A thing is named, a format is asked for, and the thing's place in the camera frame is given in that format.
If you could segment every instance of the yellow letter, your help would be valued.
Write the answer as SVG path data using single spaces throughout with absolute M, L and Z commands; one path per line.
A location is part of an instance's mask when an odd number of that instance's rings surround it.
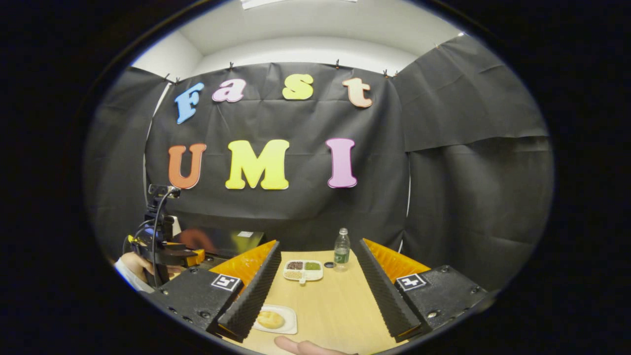
M 314 79 L 309 74 L 292 74 L 285 79 L 283 96 L 287 100 L 306 100 L 314 94 Z
M 265 170 L 265 178 L 261 181 L 261 187 L 266 190 L 284 190 L 289 187 L 285 180 L 285 150 L 289 148 L 286 140 L 271 140 L 263 151 L 256 157 L 250 142 L 247 140 L 235 140 L 228 144 L 232 151 L 232 163 L 230 164 L 230 179 L 226 181 L 226 187 L 239 190 L 245 187 L 245 181 L 241 178 L 241 170 L 245 174 L 248 184 L 255 188 Z

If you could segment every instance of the plastic bottle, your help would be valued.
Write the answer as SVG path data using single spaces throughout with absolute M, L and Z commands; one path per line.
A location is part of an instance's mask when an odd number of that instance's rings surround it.
M 348 259 L 351 251 L 351 242 L 348 239 L 346 228 L 339 230 L 339 236 L 335 239 L 335 259 L 333 260 L 335 271 L 343 272 L 348 269 Z

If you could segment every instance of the green sauce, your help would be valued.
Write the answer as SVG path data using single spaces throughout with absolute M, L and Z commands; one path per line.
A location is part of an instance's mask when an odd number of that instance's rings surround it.
M 318 264 L 318 263 L 307 263 L 305 265 L 305 270 L 320 270 L 320 264 Z

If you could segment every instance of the bread roll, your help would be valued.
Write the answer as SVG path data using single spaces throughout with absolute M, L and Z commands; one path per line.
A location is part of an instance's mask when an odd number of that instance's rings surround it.
M 283 316 L 272 311 L 260 312 L 259 316 L 256 318 L 256 321 L 259 322 L 260 325 L 268 329 L 278 329 L 285 324 L 285 319 L 283 318 Z

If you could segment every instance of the pink letter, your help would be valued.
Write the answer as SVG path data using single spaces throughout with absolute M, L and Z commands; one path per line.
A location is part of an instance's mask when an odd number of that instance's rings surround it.
M 221 85 L 221 89 L 215 91 L 213 94 L 213 100 L 217 102 L 226 101 L 237 102 L 243 99 L 243 89 L 245 89 L 245 80 L 232 79 L 226 80 Z
M 331 149 L 331 160 L 333 161 L 332 176 L 329 179 L 330 188 L 352 188 L 357 185 L 357 179 L 353 176 L 351 169 L 351 148 L 355 142 L 346 138 L 331 138 L 326 141 L 326 145 Z

